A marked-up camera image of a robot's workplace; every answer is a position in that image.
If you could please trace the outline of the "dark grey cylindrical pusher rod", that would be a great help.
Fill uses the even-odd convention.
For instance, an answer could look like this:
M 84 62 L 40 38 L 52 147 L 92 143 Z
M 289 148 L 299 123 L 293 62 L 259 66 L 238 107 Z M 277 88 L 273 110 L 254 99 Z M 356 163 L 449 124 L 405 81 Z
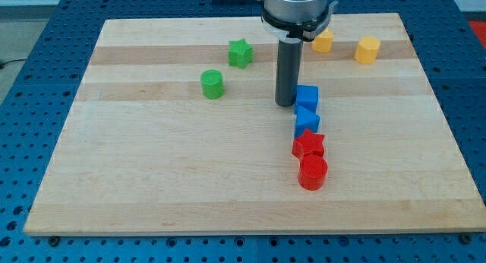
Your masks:
M 275 101 L 279 106 L 295 103 L 302 47 L 301 40 L 297 43 L 279 41 L 275 89 Z

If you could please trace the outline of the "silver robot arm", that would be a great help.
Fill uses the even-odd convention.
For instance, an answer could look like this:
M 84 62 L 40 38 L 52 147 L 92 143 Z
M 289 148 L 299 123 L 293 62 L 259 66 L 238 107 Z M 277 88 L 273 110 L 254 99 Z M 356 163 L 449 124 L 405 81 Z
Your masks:
M 258 0 L 261 22 L 278 39 L 275 101 L 296 101 L 303 44 L 312 42 L 330 24 L 337 0 Z

